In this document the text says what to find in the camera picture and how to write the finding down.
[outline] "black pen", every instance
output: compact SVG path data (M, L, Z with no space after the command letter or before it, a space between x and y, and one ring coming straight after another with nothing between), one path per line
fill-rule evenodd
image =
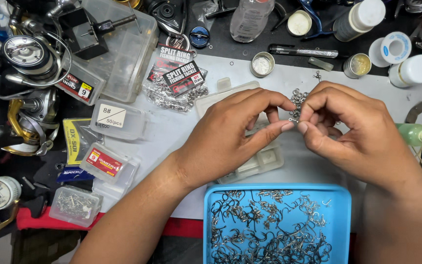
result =
M296 48L295 45L284 44L270 44L268 46L268 53L279 55L312 56L332 59L349 57L348 55L340 55L337 50Z

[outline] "white work surface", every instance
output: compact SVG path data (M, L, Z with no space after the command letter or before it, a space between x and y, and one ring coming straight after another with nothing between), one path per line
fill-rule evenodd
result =
M250 81L258 81L261 87L292 96L292 91L299 88L301 92L310 92L317 84L314 78L317 69L276 65L273 72L264 78L257 78L250 72L250 62L207 55L198 55L195 62L199 67L208 70L206 82L209 94L217 92L216 82L224 77L230 77L232 87ZM358 90L367 96L385 102L396 123L403 123L408 111L422 101L422 85L406 89L394 87L388 77L366 75L361 79L349 79L343 72L327 72L320 69L321 80L340 83ZM193 108L188 113L174 110L164 110L148 101L141 93L135 108L146 111L149 118L148 131L144 141L122 141L107 137L105 144L112 150L125 154L137 154L142 163L138 174L130 188L134 188L146 175L152 171L169 153L178 149L190 135L198 122L198 115ZM280 110L280 119L288 119L289 113ZM422 124L422 113L416 121ZM348 131L344 124L337 126L343 133ZM353 180L349 175L333 166L326 159L310 152L302 139L302 135L293 129L278 137L284 155L284 165L276 170L250 176L237 183L261 182L303 182L303 183L334 183L347 188L353 197L352 230L355 230L365 184ZM203 219L203 198L206 186L194 190L180 203L172 217ZM107 211L113 203L104 199L102 212Z

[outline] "clear plastic box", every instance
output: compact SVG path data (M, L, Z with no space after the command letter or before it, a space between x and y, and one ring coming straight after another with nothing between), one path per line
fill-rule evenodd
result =
M227 96L247 89L260 87L260 83L252 81L241 86L232 88L228 78L218 80L218 92L195 100L196 111L201 118L206 110L214 103L226 98ZM267 126L270 122L265 113L261 113L255 122L255 126L250 131L245 131L245 135L254 134L259 129ZM258 151L246 163L240 166L235 172L218 179L218 183L227 184L247 178L249 176L278 169L284 165L284 156L278 141L274 140L264 149Z
M71 224L89 227L102 206L102 195L66 185L55 192L48 215Z
M66 70L67 66L67 59L64 57L62 68ZM76 61L73 61L69 75L65 79L66 82L61 81L55 86L86 105L95 104L105 87L104 79L86 69L82 69Z
M118 155L95 142L92 143L79 168L105 182L115 184L130 160L130 157Z
M94 179L92 191L102 196L112 198L115 201L120 201L135 179L139 164L139 160L130 160L128 164L125 165L125 169L122 171L115 184L110 184L99 178Z
M96 20L116 21L131 15L129 7L112 0L83 0L84 7ZM106 80L102 93L123 102L134 102L141 91L152 51L156 47L159 29L154 17L135 11L138 20L116 27L115 31L105 34L108 52L85 61L73 56L77 64L71 69L90 72ZM142 34L135 25L139 21ZM90 35L81 37L86 32L84 25L73 28L81 46L91 45Z
M92 113L91 129L114 138L144 138L146 112L129 105L99 99Z

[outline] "hand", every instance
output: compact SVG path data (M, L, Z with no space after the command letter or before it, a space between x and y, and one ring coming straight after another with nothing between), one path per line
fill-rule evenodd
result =
M278 107L296 109L283 94L262 88L234 93L212 105L185 144L172 153L186 186L198 188L225 176L293 128L291 121L279 120ZM245 137L245 129L251 130L263 111L270 124Z
M339 120L348 133L333 127ZM303 103L298 129L308 149L361 181L388 191L414 182L411 179L422 183L418 162L380 100L322 81Z

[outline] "blue reel cap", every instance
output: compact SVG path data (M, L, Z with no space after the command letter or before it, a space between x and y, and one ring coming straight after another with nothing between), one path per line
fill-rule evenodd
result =
M196 48L205 47L210 40L210 33L204 27L195 27L190 31L190 42Z

